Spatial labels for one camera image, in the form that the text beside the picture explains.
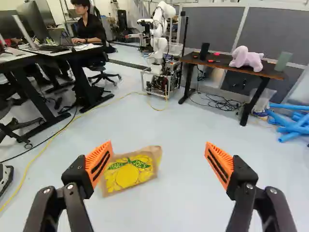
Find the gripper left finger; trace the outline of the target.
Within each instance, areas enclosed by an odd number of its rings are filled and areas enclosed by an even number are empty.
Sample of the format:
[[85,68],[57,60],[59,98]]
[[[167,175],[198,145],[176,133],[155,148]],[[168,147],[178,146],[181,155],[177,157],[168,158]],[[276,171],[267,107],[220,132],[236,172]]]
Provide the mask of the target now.
[[56,232],[61,213],[65,210],[72,232],[93,231],[84,200],[90,199],[94,193],[112,156],[111,141],[96,147],[88,155],[79,155],[62,174],[62,187],[47,186],[37,192],[23,230]]

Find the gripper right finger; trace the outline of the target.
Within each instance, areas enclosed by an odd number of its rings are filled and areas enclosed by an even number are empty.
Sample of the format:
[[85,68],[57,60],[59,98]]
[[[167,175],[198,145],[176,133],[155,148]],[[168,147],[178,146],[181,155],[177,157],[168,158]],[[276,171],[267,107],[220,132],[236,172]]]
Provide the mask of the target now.
[[297,230],[284,193],[272,186],[257,187],[258,174],[240,156],[231,156],[210,142],[206,143],[204,156],[235,202],[226,231],[247,232],[253,211],[257,211],[265,232]]

